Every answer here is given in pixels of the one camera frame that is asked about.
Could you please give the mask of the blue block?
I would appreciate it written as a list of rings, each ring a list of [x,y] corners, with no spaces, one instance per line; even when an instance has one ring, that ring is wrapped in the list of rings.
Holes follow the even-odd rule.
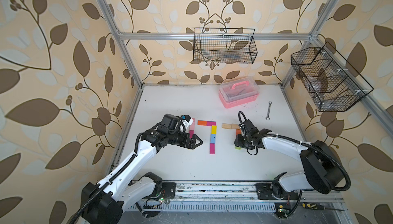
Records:
[[[210,135],[210,143],[215,144],[216,143],[216,134],[211,134]]]

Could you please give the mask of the yellow block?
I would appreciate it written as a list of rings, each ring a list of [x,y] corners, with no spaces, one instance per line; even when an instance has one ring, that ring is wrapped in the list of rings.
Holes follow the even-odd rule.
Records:
[[[217,126],[216,125],[212,125],[212,127],[211,127],[211,134],[212,135],[217,134]]]

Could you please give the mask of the orange block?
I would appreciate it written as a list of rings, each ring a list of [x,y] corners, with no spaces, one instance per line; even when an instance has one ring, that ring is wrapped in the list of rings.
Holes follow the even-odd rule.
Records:
[[[207,121],[198,120],[198,125],[207,126]]]

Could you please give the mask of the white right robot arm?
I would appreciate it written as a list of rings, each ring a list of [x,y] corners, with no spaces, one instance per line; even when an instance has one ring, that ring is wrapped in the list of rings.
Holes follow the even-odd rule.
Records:
[[[302,164],[302,170],[283,172],[272,181],[268,192],[283,199],[290,192],[315,190],[321,194],[348,191],[351,179],[342,163],[325,142],[302,142],[287,136],[273,134],[271,130],[258,130],[249,120],[240,121],[241,133],[236,135],[235,146],[246,150],[273,150]]]

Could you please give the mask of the magenta slanted block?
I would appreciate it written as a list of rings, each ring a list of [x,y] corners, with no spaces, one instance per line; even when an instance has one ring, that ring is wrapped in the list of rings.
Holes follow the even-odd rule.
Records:
[[[215,144],[214,143],[209,144],[209,154],[211,154],[211,155],[215,154]]]

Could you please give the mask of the ridged wood block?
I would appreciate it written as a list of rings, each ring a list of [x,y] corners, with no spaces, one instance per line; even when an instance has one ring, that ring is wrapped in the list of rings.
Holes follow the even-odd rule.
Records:
[[[223,124],[222,124],[222,128],[224,128],[224,129],[232,129],[232,125],[231,125],[231,124],[223,123]]]

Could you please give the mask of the dark pink block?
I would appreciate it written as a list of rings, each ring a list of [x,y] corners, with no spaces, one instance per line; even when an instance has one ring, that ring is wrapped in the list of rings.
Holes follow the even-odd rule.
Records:
[[[194,131],[193,130],[190,130],[189,131],[189,137],[192,139],[192,137],[193,137],[193,134],[194,134]]]

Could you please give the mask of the pink plastic storage box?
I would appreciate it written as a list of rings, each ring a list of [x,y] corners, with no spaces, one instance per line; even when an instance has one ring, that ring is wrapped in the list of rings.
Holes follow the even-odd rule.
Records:
[[[227,109],[253,102],[259,94],[259,86],[251,77],[226,82],[219,87],[219,98]]]

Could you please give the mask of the light pink block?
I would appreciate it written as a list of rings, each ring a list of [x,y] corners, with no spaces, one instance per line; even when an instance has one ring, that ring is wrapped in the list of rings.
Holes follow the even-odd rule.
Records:
[[[195,129],[195,122],[190,125],[189,131],[194,131]]]

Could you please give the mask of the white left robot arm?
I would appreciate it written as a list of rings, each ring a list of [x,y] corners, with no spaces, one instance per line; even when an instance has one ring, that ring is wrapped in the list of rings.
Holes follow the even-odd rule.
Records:
[[[137,183],[132,180],[143,166],[167,145],[196,149],[202,140],[190,129],[189,115],[166,114],[162,121],[136,137],[135,149],[97,184],[88,183],[81,193],[80,209],[70,218],[74,224],[83,218],[90,224],[116,224],[130,206],[151,195],[160,195],[162,179],[149,172]]]

